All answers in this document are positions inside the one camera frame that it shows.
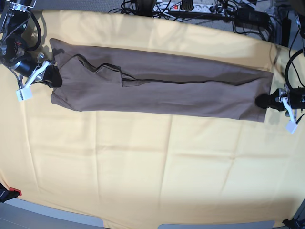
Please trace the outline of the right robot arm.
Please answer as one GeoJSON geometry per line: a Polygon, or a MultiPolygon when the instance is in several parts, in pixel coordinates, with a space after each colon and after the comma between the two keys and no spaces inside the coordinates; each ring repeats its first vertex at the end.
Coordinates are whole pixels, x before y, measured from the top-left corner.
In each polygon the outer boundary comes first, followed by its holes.
{"type": "Polygon", "coordinates": [[[31,12],[35,0],[2,0],[0,2],[0,63],[17,76],[19,88],[22,88],[22,78],[26,77],[28,86],[41,83],[50,88],[62,86],[62,78],[54,61],[44,60],[44,55],[37,58],[31,52],[41,44],[41,28],[37,18],[31,12]],[[32,19],[37,29],[37,41],[32,47],[23,39],[29,20],[32,19]]]}

